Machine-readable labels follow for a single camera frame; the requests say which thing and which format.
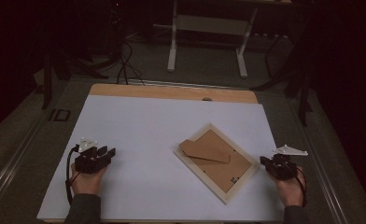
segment metal stand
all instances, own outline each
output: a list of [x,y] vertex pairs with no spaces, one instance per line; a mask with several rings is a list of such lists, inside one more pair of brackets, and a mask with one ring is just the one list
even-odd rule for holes
[[246,43],[249,39],[253,22],[256,19],[258,9],[254,8],[250,17],[250,21],[236,21],[216,18],[205,18],[177,14],[177,0],[174,1],[174,16],[172,19],[172,43],[169,50],[168,72],[175,71],[176,64],[176,31],[191,30],[199,32],[226,34],[226,35],[242,35],[243,41],[240,48],[236,50],[236,58],[239,66],[239,73],[242,78],[247,77],[245,66],[244,51]]

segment white desk legs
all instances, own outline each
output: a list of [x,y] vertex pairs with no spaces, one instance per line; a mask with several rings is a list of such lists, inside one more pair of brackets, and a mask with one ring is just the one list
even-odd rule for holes
[[257,11],[258,11],[258,9],[255,7],[253,9],[253,13],[251,15],[250,22],[247,23],[247,27],[246,27],[245,34],[244,34],[244,40],[242,42],[241,48],[236,49],[236,59],[238,61],[239,74],[241,75],[242,78],[247,77],[247,71],[246,71],[245,60],[244,60],[244,51],[246,48],[247,40],[249,39],[250,32],[253,27],[253,22],[256,19]]
[[176,61],[176,20],[177,20],[177,1],[174,1],[174,17],[172,18],[172,44],[169,50],[169,60],[168,60],[168,72],[175,71],[175,61]]

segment wooden frame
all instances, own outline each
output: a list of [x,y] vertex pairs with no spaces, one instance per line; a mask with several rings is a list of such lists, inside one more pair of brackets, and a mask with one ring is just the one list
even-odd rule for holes
[[175,150],[175,154],[180,158],[180,160],[185,163],[192,172],[194,172],[198,178],[200,178],[203,183],[212,190],[213,193],[224,203],[227,204],[233,196],[237,193],[237,191],[248,181],[248,179],[256,172],[259,167],[259,163],[253,159],[248,153],[246,153],[243,149],[241,149],[238,145],[236,145],[228,136],[226,136],[223,132],[217,129],[214,125],[209,124],[208,126],[201,129],[197,134],[195,134],[191,141],[197,141],[208,131],[213,131],[219,138],[224,140],[230,147],[234,149],[240,156],[242,156],[246,161],[250,163],[249,167],[244,170],[241,176],[234,181],[232,187],[227,191],[223,190],[214,180],[211,179],[194,161],[194,158],[188,157],[182,148]]

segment cardboard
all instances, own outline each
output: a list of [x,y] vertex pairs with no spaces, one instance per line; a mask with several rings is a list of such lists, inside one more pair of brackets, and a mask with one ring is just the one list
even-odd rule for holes
[[230,162],[230,152],[219,150],[215,147],[209,147],[206,144],[200,144],[187,139],[179,146],[188,157],[224,163]]

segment wooden board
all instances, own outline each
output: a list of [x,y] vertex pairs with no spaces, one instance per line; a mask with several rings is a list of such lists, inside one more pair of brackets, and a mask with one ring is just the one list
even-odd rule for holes
[[230,162],[189,157],[179,148],[175,154],[225,203],[248,181],[258,169],[248,153],[212,124],[204,127],[191,139],[195,143],[214,147],[230,155]]
[[129,96],[176,100],[203,100],[210,98],[215,102],[257,104],[253,91],[235,91],[189,87],[132,86],[116,84],[94,84],[90,95]]

